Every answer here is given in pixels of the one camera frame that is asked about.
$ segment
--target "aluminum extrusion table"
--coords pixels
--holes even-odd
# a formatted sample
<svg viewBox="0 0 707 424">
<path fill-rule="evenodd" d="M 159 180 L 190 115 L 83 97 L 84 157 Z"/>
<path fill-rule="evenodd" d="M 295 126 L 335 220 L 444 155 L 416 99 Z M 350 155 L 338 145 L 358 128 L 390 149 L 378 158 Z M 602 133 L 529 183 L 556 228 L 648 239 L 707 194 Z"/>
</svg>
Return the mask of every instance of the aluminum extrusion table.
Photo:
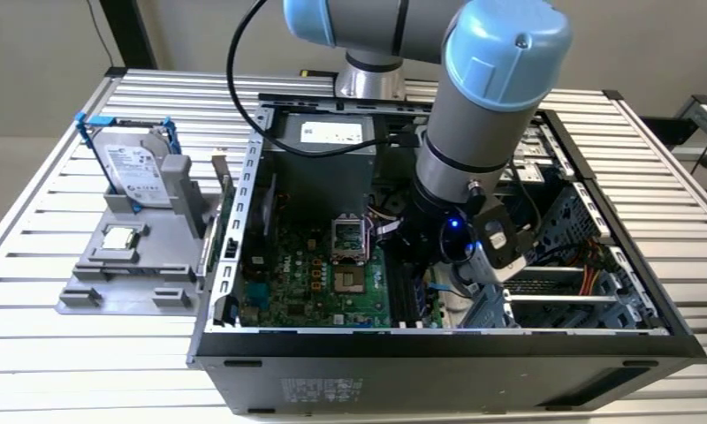
<svg viewBox="0 0 707 424">
<path fill-rule="evenodd" d="M 238 79 L 257 94 L 333 95 L 327 78 Z M 437 84 L 410 82 L 432 101 Z M 665 290 L 707 352 L 707 195 L 625 101 L 598 91 L 556 90 L 542 107 L 561 120 L 594 169 Z M 249 137 L 222 75 L 129 71 L 106 77 L 84 107 L 131 119 L 177 120 L 193 178 L 218 190 L 210 164 L 226 148 L 239 175 Z M 59 315 L 54 306 L 106 209 L 92 152 L 71 125 L 0 223 L 0 420 L 6 422 L 222 422 L 231 419 L 207 374 L 189 370 L 193 318 Z M 703 414 L 688 417 L 687 414 Z M 560 420 L 707 422 L 707 362 L 593 413 L 283 417 L 317 422 Z"/>
</svg>

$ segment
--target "motherboard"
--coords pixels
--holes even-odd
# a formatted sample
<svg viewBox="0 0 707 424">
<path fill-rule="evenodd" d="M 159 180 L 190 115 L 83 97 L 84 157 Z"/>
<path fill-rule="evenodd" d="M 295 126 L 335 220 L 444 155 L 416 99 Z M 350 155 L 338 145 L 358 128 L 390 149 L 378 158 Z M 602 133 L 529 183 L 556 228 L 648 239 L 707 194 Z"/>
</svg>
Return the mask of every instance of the motherboard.
<svg viewBox="0 0 707 424">
<path fill-rule="evenodd" d="M 247 279 L 243 325 L 390 327 L 384 253 L 375 247 L 366 262 L 334 260 L 331 232 L 327 225 L 279 225 L 267 277 Z M 366 243 L 358 239 L 361 233 L 354 223 L 341 225 L 335 238 L 339 247 L 345 245 L 341 250 L 358 250 Z"/>
</svg>

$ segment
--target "cpu chip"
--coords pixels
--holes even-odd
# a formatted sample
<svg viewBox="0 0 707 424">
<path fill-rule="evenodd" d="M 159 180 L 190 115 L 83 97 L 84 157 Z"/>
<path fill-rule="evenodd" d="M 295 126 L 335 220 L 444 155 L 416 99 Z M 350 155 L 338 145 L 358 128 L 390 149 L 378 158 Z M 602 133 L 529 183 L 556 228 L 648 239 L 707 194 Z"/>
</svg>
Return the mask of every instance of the cpu chip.
<svg viewBox="0 0 707 424">
<path fill-rule="evenodd" d="M 365 292 L 365 268 L 353 265 L 338 265 L 333 268 L 334 290 L 337 293 Z"/>
</svg>

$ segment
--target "power supply label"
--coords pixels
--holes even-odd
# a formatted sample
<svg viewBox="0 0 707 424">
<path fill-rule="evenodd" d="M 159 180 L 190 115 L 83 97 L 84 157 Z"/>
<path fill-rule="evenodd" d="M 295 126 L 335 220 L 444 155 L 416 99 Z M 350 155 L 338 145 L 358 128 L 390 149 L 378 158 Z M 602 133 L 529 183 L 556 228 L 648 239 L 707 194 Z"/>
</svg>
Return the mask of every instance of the power supply label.
<svg viewBox="0 0 707 424">
<path fill-rule="evenodd" d="M 142 147 L 107 145 L 107 155 L 127 196 L 142 206 L 170 208 L 166 183 L 153 152 Z"/>
<path fill-rule="evenodd" d="M 362 124 L 341 122 L 302 124 L 302 143 L 359 144 L 362 138 Z"/>
<path fill-rule="evenodd" d="M 283 395 L 291 403 L 358 402 L 363 378 L 283 378 Z"/>
</svg>

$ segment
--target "white wall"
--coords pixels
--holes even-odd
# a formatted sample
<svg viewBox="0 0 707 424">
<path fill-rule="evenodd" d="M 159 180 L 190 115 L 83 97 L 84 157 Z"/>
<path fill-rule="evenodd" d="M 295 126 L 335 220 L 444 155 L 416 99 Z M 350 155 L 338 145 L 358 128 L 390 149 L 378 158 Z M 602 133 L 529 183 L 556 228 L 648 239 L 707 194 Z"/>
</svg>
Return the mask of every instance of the white wall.
<svg viewBox="0 0 707 424">
<path fill-rule="evenodd" d="M 60 137 L 108 66 L 84 0 L 0 0 L 0 135 Z"/>
<path fill-rule="evenodd" d="M 664 115 L 679 110 L 689 95 L 707 93 L 707 0 L 553 2 L 572 17 L 576 35 L 560 87 L 618 89 L 641 113 Z M 141 0 L 161 65 L 223 72 L 233 31 L 253 3 Z M 266 8 L 247 30 L 238 69 L 335 71 L 343 52 L 293 37 L 279 0 L 271 0 Z M 434 80 L 438 68 L 409 64 L 408 75 Z"/>
<path fill-rule="evenodd" d="M 230 37 L 253 1 L 139 2 L 162 67 L 223 72 Z M 649 114 L 673 114 L 691 94 L 707 93 L 707 0 L 554 3 L 570 14 L 576 32 L 560 87 L 620 89 Z M 335 71 L 342 65 L 339 49 L 291 36 L 281 0 L 270 0 L 247 31 L 238 69 L 295 74 L 301 68 Z M 0 0 L 0 135 L 59 136 L 106 69 L 84 0 Z M 409 64 L 408 75 L 436 79 L 438 67 Z"/>
</svg>

